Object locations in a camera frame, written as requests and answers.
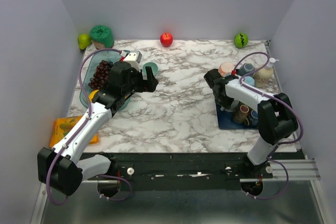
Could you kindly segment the pink mug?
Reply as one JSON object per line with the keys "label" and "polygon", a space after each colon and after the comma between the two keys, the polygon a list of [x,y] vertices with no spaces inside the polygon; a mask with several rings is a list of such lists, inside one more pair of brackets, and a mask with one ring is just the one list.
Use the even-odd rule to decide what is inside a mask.
{"label": "pink mug", "polygon": [[235,65],[233,63],[223,62],[218,67],[218,72],[222,77],[225,77],[228,74],[231,74],[234,69],[235,69]]}

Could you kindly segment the mint green mug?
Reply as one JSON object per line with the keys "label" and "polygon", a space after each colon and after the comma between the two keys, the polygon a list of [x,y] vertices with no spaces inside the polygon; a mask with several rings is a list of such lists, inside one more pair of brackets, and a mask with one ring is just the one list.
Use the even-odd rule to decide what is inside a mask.
{"label": "mint green mug", "polygon": [[146,62],[143,67],[142,67],[142,72],[145,76],[147,76],[147,72],[146,72],[146,67],[151,67],[153,75],[156,76],[156,74],[158,73],[158,65],[155,62]]}

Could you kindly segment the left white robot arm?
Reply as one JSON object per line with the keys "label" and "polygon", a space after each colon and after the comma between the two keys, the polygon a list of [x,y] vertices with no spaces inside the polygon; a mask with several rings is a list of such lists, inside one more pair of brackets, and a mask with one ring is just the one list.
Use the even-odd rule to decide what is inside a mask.
{"label": "left white robot arm", "polygon": [[98,133],[134,93],[154,92],[158,81],[152,68],[146,75],[130,63],[113,64],[109,80],[90,100],[86,113],[70,132],[52,148],[43,147],[37,155],[38,178],[46,184],[47,192],[55,189],[66,196],[72,195],[82,181],[101,175],[112,179],[116,166],[105,154],[81,159],[91,139]]}

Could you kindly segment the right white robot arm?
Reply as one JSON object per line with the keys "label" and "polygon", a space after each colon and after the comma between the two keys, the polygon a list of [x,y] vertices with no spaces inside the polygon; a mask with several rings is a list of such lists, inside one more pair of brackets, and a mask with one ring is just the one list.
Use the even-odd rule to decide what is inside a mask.
{"label": "right white robot arm", "polygon": [[222,77],[216,69],[208,71],[204,79],[218,106],[228,109],[237,100],[257,112],[259,138],[241,165],[246,177],[255,177],[282,140],[300,126],[288,96],[263,92],[244,83],[237,75]]}

